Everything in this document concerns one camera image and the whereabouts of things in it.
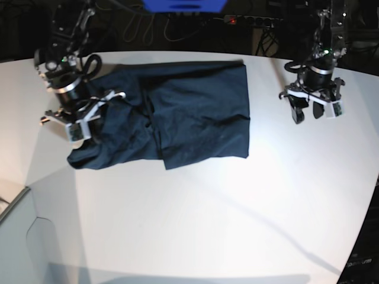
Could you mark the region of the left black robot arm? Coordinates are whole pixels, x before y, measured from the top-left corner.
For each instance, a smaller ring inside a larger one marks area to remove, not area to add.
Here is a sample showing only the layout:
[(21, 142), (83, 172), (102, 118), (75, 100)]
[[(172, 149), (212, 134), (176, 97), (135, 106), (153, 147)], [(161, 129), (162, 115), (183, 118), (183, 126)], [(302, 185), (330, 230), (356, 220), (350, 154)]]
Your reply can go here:
[(310, 53), (300, 61), (285, 64), (284, 69), (297, 75), (296, 81), (285, 86), (279, 99), (287, 99), (296, 124), (304, 121), (303, 109), (313, 105), (313, 116), (318, 119), (337, 118), (343, 114), (341, 87), (345, 81), (333, 79), (338, 60), (346, 52), (345, 1), (313, 1), (318, 19)]

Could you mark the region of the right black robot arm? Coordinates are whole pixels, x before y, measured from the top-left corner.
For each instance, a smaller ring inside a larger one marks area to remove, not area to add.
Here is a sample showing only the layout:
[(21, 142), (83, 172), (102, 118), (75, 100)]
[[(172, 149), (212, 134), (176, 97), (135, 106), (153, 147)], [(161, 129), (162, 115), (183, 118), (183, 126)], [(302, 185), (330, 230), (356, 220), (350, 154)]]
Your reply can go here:
[(97, 54), (87, 60), (82, 58), (89, 39), (87, 26), (94, 15), (93, 1), (62, 1), (51, 21), (47, 46), (34, 54), (38, 75), (59, 101), (58, 109), (47, 110), (40, 123), (61, 125), (75, 149), (95, 137), (101, 107), (126, 96), (124, 92), (101, 91), (92, 85), (92, 79), (101, 71), (102, 59)]

